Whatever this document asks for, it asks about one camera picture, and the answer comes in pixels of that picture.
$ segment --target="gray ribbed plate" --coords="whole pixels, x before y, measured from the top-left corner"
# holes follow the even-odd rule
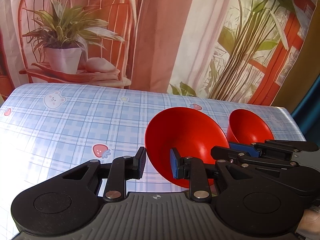
[[[320,172],[320,149],[316,152],[294,152],[291,160],[296,161],[301,166],[307,166]]]
[[[103,206],[97,217],[80,230],[57,237],[24,232],[14,240],[236,240],[257,239],[222,224],[209,204],[194,203],[184,193],[137,193]],[[294,240],[293,234],[264,240]]]

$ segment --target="plastic bowl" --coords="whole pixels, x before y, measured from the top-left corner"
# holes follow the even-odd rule
[[[175,147],[182,157],[192,156],[214,164],[213,146],[228,147],[220,126],[206,114],[186,107],[173,107],[159,112],[147,126],[145,146],[151,164],[168,181],[189,188],[189,180],[174,179],[170,166],[170,149]]]
[[[230,142],[251,144],[264,143],[274,137],[268,125],[258,115],[245,109],[236,109],[229,116],[227,139]]]

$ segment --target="table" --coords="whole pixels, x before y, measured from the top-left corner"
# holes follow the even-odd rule
[[[234,109],[248,109],[268,124],[275,139],[304,140],[284,108],[90,85],[26,84],[18,87],[0,108],[0,240],[18,233],[10,215],[17,194],[96,159],[93,146],[97,144],[106,150],[104,158],[99,158],[101,163],[134,156],[144,146],[148,122],[158,112],[175,106],[207,114],[224,132]],[[165,180],[147,158],[142,179],[129,180],[127,190],[184,189]]]

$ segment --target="star print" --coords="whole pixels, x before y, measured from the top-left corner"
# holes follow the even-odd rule
[[[127,102],[127,101],[129,101],[129,98],[127,98],[127,97],[121,97],[120,100],[121,100],[122,102]]]

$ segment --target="printed backdrop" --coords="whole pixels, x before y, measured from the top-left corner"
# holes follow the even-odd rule
[[[0,93],[91,84],[270,105],[317,0],[1,0]]]

